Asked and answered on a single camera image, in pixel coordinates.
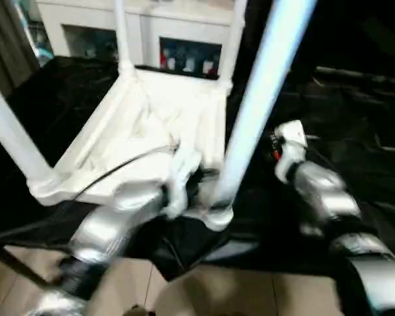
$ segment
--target black cloth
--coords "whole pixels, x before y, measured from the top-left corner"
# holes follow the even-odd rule
[[[21,85],[8,102],[54,165],[116,78],[112,63],[57,57]],[[244,86],[245,82],[236,81],[228,98],[227,139]],[[395,151],[380,146],[395,147],[395,95],[366,91],[366,85],[345,86],[336,78],[322,78],[320,85],[297,85],[288,78],[236,198],[231,225],[215,233],[192,219],[156,219],[141,227],[125,255],[150,259],[169,280],[184,272],[179,261],[185,269],[206,262],[261,271],[329,274],[327,245],[299,233],[301,201],[273,175],[269,130],[292,119],[301,119],[309,135],[313,150],[308,158],[341,174],[365,221],[395,253]],[[40,205],[0,145],[0,233],[52,217],[62,204]],[[94,207],[75,203],[52,226],[2,236],[0,243],[64,250]]]

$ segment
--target white metal pole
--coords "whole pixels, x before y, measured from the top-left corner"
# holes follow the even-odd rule
[[[56,179],[54,170],[26,133],[0,93],[0,142],[27,180]]]
[[[116,18],[118,73],[132,72],[134,66],[129,57],[126,12],[124,11],[123,0],[114,0],[114,14]]]
[[[244,28],[244,13],[246,12],[247,0],[236,0],[234,3],[234,15],[230,27],[230,35],[226,47],[225,60],[221,65],[220,83],[232,85],[231,78],[236,66],[238,50],[242,40]]]
[[[212,202],[232,203],[300,45],[316,0],[274,0]]]

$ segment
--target white shelf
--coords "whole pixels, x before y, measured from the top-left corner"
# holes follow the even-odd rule
[[[113,10],[113,0],[37,0],[39,4]],[[234,0],[124,0],[125,12],[145,16],[230,25]]]

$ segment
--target white cube frame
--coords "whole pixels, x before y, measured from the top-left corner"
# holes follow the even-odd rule
[[[315,4],[316,0],[274,1],[234,125],[221,176],[215,186],[213,203],[234,200]],[[112,125],[117,107],[123,101],[129,84],[135,80],[143,82],[145,87],[147,87],[147,82],[151,82],[148,87],[152,87],[152,81],[162,82],[167,87],[172,86],[173,82],[181,84],[185,88],[185,93],[173,97],[174,103],[188,102],[190,100],[188,92],[194,88],[196,91],[207,93],[216,106],[208,112],[205,124],[198,126],[192,135],[209,140],[198,144],[205,163],[219,168],[223,164],[226,97],[231,88],[231,76],[244,27],[246,0],[237,0],[234,6],[234,20],[230,29],[227,59],[222,64],[220,78],[217,81],[136,70],[129,57],[124,3],[122,0],[115,0],[114,6],[120,75],[54,168],[47,164],[0,94],[0,142],[24,173],[31,194],[44,205],[72,198],[100,175],[91,170],[84,170],[82,164],[88,159],[88,155],[100,140],[105,129]],[[109,130],[108,134],[107,129],[107,136],[112,132],[113,136],[117,137],[117,130],[112,130],[111,127]],[[128,176],[126,178],[110,176],[89,189],[80,197],[80,200],[105,203],[114,188],[127,180]]]

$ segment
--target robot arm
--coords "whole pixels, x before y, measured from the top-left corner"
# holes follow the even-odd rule
[[[154,181],[120,185],[112,202],[95,209],[78,227],[69,244],[71,256],[29,315],[86,315],[105,272],[136,228],[162,214],[166,195],[162,183]]]
[[[300,217],[302,233],[323,238],[329,245],[343,313],[395,315],[395,256],[363,223],[344,181],[305,160],[307,145],[299,121],[283,124],[275,137],[283,142],[275,173],[306,203]]]

